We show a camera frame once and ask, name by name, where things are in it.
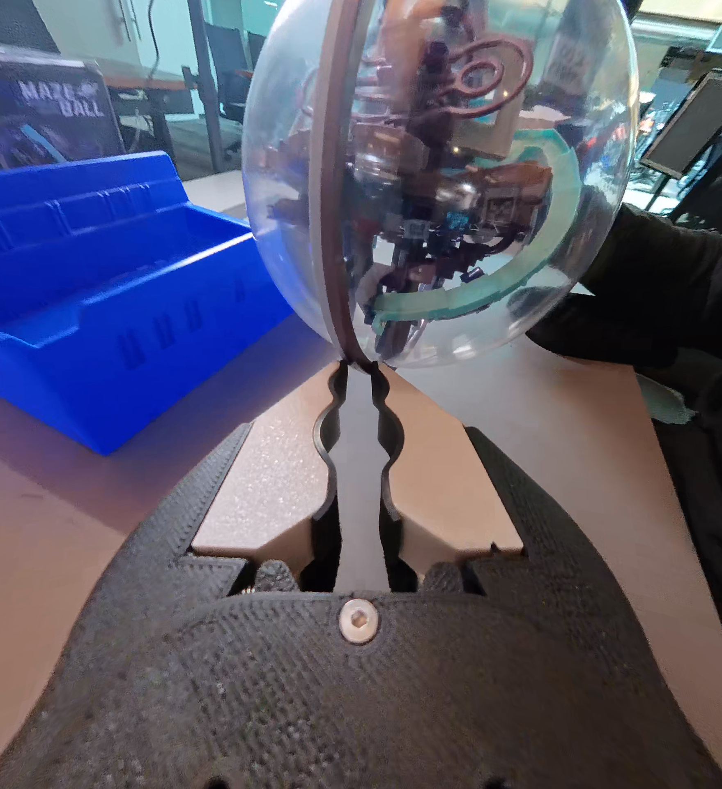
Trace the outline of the black office chair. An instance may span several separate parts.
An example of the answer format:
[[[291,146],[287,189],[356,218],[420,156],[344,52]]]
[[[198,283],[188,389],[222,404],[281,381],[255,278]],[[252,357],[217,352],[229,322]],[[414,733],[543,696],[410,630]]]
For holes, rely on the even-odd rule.
[[[254,67],[266,39],[251,34],[248,58],[244,49],[247,39],[241,30],[211,24],[206,30],[217,77],[219,114],[242,126]]]

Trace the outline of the blue plastic bin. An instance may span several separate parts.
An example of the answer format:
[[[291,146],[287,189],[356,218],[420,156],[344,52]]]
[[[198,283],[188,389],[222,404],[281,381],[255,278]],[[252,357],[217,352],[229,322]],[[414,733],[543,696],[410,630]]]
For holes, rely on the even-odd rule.
[[[166,153],[0,171],[0,397],[99,454],[292,313]]]

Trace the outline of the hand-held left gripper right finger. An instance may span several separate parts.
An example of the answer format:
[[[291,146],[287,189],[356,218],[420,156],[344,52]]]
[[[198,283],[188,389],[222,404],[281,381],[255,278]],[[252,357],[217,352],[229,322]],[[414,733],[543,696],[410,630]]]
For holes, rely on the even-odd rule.
[[[524,551],[465,426],[387,365],[372,374],[381,477],[379,535],[390,587],[419,587],[436,565],[462,569]]]

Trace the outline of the dark blue cardboard box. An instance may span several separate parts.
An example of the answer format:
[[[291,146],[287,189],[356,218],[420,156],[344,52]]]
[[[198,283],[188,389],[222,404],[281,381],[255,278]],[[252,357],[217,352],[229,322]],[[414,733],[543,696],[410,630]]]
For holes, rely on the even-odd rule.
[[[125,152],[94,60],[0,46],[0,171]]]

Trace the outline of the person's right forearm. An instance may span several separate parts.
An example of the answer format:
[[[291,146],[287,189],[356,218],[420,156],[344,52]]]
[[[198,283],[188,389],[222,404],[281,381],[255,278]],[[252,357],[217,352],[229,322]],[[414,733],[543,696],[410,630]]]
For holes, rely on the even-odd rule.
[[[565,357],[665,369],[680,350],[722,360],[722,233],[622,206],[581,279],[527,331]]]

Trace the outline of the grey screen on stand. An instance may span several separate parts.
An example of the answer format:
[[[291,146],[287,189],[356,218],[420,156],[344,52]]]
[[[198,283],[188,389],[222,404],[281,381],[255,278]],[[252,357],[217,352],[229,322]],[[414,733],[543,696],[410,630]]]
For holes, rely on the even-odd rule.
[[[639,159],[639,164],[679,180],[722,131],[722,69],[703,76]]]

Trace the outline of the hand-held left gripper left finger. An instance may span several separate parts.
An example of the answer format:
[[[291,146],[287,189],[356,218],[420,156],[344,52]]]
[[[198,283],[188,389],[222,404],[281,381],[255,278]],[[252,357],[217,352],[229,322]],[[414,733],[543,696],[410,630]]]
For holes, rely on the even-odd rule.
[[[336,468],[347,366],[332,362],[248,429],[191,542],[198,556],[277,560],[300,587],[334,587],[342,537]]]

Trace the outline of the clear maze ball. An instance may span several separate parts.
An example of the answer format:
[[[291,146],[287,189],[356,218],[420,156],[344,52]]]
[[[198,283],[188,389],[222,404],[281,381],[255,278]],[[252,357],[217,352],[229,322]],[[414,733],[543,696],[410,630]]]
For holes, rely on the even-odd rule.
[[[356,369],[509,343],[602,248],[638,90],[622,2],[287,2],[241,148],[263,262]]]

